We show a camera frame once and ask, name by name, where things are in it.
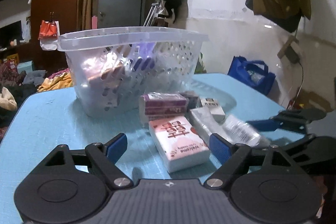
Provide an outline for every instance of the yellow blanket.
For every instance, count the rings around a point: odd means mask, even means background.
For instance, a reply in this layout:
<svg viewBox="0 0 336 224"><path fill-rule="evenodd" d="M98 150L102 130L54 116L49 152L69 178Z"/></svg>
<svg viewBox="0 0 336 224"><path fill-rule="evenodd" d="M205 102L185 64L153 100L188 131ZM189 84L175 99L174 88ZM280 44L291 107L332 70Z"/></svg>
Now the yellow blanket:
<svg viewBox="0 0 336 224"><path fill-rule="evenodd" d="M69 88L73 86L72 79L69 72L65 72L60 76L55 76L52 80L45 78L42 85L39 86L38 92L47 90L58 90Z"/></svg>

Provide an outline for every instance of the plastic basket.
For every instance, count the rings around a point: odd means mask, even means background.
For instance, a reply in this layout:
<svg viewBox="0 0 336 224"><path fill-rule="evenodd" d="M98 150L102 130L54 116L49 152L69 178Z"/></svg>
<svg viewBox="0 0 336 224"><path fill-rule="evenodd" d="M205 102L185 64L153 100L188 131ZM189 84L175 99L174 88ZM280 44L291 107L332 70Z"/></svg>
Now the plastic basket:
<svg viewBox="0 0 336 224"><path fill-rule="evenodd" d="M193 74L208 36L164 27L120 27L61 35L78 99L92 117L138 107L148 92L177 92Z"/></svg>

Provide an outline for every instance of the purple package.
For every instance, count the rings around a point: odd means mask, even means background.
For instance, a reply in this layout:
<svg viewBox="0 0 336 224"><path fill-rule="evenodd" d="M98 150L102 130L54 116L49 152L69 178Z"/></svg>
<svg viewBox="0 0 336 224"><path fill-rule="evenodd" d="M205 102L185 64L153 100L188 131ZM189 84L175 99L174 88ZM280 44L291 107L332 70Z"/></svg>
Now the purple package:
<svg viewBox="0 0 336 224"><path fill-rule="evenodd" d="M151 117L165 118L183 115L187 111L189 100L180 94L149 93L139 99L139 115L142 124L151 121Z"/></svg>

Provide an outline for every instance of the tabletop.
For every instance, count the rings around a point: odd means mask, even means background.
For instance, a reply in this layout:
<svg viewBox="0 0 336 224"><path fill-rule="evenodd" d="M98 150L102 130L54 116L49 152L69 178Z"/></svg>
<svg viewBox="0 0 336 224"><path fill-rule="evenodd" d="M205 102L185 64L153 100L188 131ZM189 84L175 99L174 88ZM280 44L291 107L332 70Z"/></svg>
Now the tabletop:
<svg viewBox="0 0 336 224"><path fill-rule="evenodd" d="M227 75L195 75L189 89L202 97L218 99L226 114L234 114L243 121L268 119L283 110ZM0 145L0 224L21 223L13 201L14 191L53 148L65 143L70 149L83 149L93 142L105 143L120 132L127 135L128 149L116 165L134 181L199 178L203 183L220 167L211 155L205 164L168 174L148 130L140 124L137 110L99 120L84 113L74 88L34 94L17 112ZM283 130L262 134L277 145L302 137Z"/></svg>

